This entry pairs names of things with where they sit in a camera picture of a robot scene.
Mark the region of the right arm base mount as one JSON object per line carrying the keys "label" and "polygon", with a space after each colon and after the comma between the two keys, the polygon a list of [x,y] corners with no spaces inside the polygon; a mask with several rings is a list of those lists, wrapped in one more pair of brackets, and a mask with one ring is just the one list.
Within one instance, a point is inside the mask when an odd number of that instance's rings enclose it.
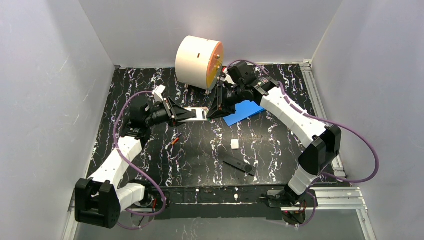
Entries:
{"label": "right arm base mount", "polygon": [[301,210],[303,208],[313,208],[318,206],[318,197],[312,189],[297,196],[294,193],[286,193],[284,189],[268,190],[263,195],[268,201],[270,208],[292,208]]}

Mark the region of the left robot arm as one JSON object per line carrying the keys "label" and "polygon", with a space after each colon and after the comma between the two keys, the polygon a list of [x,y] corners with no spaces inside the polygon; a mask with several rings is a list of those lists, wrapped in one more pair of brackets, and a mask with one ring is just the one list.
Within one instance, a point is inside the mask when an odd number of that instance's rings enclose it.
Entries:
{"label": "left robot arm", "polygon": [[117,140],[117,146],[100,168],[88,178],[81,178],[74,188],[74,218],[79,223],[112,229],[121,212],[142,202],[146,186],[140,180],[119,188],[124,173],[133,164],[151,136],[151,127],[167,123],[177,127],[197,117],[195,110],[177,105],[170,99],[131,106],[129,120]]}

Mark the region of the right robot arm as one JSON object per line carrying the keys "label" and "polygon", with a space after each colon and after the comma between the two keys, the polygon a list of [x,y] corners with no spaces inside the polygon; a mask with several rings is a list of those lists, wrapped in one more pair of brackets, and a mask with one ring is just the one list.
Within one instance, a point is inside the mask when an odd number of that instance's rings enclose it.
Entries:
{"label": "right robot arm", "polygon": [[239,60],[219,75],[207,119],[236,113],[236,105],[254,102],[273,114],[290,129],[305,147],[298,158],[298,168],[280,192],[281,199],[291,204],[303,199],[322,171],[339,155],[342,131],[314,119],[291,100],[282,83],[264,75],[258,77],[246,61]]}

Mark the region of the blue foam pad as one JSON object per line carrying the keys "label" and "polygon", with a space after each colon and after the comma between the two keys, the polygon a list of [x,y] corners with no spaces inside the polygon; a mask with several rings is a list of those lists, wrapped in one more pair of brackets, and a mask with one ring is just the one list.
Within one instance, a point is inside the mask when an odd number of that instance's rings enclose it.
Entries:
{"label": "blue foam pad", "polygon": [[253,115],[263,112],[265,109],[253,101],[243,101],[235,105],[235,113],[224,117],[225,123],[230,127]]}

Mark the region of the black remote control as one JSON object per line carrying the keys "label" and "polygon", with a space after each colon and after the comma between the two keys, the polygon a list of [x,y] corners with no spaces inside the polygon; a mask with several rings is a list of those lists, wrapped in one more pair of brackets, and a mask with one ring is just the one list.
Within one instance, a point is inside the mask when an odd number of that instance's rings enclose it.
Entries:
{"label": "black remote control", "polygon": [[251,176],[254,176],[257,172],[257,168],[254,167],[253,165],[246,163],[244,161],[241,161],[241,160],[239,160],[239,159],[237,159],[237,158],[235,158],[231,155],[224,155],[222,157],[222,161],[225,164],[228,164],[228,165],[230,165],[230,166],[232,166],[232,167],[234,167],[234,168],[236,168],[236,169],[238,169],[238,170],[240,170],[244,173],[247,173]]}

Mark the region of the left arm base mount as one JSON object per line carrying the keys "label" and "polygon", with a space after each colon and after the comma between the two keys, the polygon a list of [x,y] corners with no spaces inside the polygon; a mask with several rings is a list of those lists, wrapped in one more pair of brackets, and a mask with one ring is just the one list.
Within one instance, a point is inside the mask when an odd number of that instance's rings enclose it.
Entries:
{"label": "left arm base mount", "polygon": [[157,190],[151,190],[148,193],[148,197],[150,199],[150,207],[155,211],[158,212],[160,209],[163,208],[163,206],[165,208],[169,208],[170,206],[170,192],[168,190],[163,190],[162,191],[164,196],[165,196],[165,200],[162,198],[162,195],[157,191]]}

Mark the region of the white battery cover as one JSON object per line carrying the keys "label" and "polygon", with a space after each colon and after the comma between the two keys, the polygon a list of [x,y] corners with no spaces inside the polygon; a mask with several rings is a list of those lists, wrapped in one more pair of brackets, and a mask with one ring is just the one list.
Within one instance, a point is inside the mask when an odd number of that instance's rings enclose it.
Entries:
{"label": "white battery cover", "polygon": [[239,147],[240,147],[239,140],[238,139],[232,139],[230,141],[230,146],[231,146],[232,150],[238,150]]}

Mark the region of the white remote control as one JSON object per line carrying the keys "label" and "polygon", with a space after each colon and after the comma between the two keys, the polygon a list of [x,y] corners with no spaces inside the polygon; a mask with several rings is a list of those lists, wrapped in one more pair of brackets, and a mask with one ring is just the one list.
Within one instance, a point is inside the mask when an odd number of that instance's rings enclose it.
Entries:
{"label": "white remote control", "polygon": [[188,110],[195,114],[194,117],[183,120],[183,123],[189,123],[189,122],[208,122],[207,114],[209,112],[209,109],[207,107],[185,107],[185,110]]}

